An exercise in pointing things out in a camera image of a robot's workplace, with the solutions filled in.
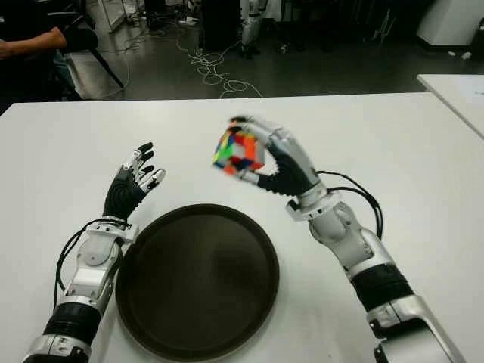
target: gray floor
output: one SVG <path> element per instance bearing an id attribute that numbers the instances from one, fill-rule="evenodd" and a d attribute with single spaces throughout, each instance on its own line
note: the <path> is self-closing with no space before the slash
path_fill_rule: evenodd
<path id="1" fill-rule="evenodd" d="M 96 4 L 90 2 L 90 9 L 97 20 L 101 50 L 123 49 L 132 44 L 125 40 L 145 28 L 143 23 L 140 27 L 123 24 L 109 34 Z M 223 86 L 203 84 L 197 65 L 178 50 L 177 39 L 194 54 L 196 30 L 181 34 L 176 26 L 169 26 L 163 38 L 139 38 L 135 50 L 103 52 L 119 77 L 129 80 L 126 89 L 115 95 L 119 89 L 97 61 L 90 54 L 74 54 L 71 64 L 80 93 L 84 98 L 108 100 L 219 98 Z M 245 60 L 236 51 L 228 52 L 217 72 L 253 84 L 266 97 L 420 92 L 424 88 L 416 80 L 419 73 L 484 73 L 483 63 L 427 52 L 408 43 L 353 42 L 324 53 L 317 39 L 309 39 L 304 52 L 293 49 L 286 55 L 277 52 L 278 45 L 273 32 L 264 32 L 260 56 Z M 233 97 L 257 97 L 257 93 L 248 88 L 224 95 Z"/>

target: white desk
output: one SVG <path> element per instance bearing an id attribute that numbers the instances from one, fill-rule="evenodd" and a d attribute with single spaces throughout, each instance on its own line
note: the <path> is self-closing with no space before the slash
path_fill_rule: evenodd
<path id="1" fill-rule="evenodd" d="M 417 79 L 484 138 L 484 76 L 420 74 Z"/>
<path id="2" fill-rule="evenodd" d="M 346 172 L 374 193 L 385 215 L 383 241 L 400 269 L 468 361 L 480 361 L 484 143 L 428 93 L 14 105 L 0 118 L 2 361 L 20 361 L 42 333 L 61 247 L 100 215 L 118 165 L 149 140 L 168 174 L 133 222 L 143 228 L 180 206 L 221 203 L 254 218 L 278 251 L 272 317 L 224 362 L 374 361 L 363 307 L 330 251 L 286 214 L 287 198 L 210 167 L 226 120 L 241 112 L 291 129 L 317 167 Z M 346 201 L 374 227 L 358 195 Z M 158 360 L 126 335 L 112 299 L 91 362 L 145 361 Z"/>

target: robotic hand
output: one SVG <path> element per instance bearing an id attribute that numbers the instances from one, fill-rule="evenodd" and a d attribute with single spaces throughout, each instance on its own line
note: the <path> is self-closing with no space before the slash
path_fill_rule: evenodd
<path id="1" fill-rule="evenodd" d="M 296 221 L 308 221 L 314 239 L 334 253 L 367 311 L 370 328 L 383 339 L 374 350 L 377 362 L 465 362 L 378 237 L 358 223 L 338 193 L 328 192 L 288 131 L 251 116 L 233 118 L 229 129 L 254 135 L 274 157 L 278 171 L 273 175 L 242 169 L 234 176 L 296 197 L 287 211 Z"/>
<path id="2" fill-rule="evenodd" d="M 153 157 L 153 144 L 140 146 L 121 165 L 107 192 L 103 217 L 89 224 L 88 239 L 77 253 L 77 269 L 49 319 L 34 340 L 25 363 L 86 363 L 114 287 L 121 246 L 138 229 L 127 223 L 138 204 L 164 178 L 165 171 L 141 167 Z"/>

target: round tray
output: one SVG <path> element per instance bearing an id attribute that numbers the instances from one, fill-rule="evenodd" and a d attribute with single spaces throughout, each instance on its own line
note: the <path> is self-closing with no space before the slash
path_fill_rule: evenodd
<path id="1" fill-rule="evenodd" d="M 198 204 L 142 231 L 119 270 L 116 301 L 142 346 L 173 361 L 204 361 L 259 329 L 278 285 L 278 258 L 262 228 L 235 209 Z"/>

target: rubik's cube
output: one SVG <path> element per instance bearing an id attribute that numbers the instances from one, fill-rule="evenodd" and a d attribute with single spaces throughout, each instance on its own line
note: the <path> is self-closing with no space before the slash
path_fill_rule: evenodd
<path id="1" fill-rule="evenodd" d="M 264 166 L 264 147 L 242 131 L 227 130 L 220 138 L 212 163 L 229 175 L 238 170 L 257 170 Z"/>

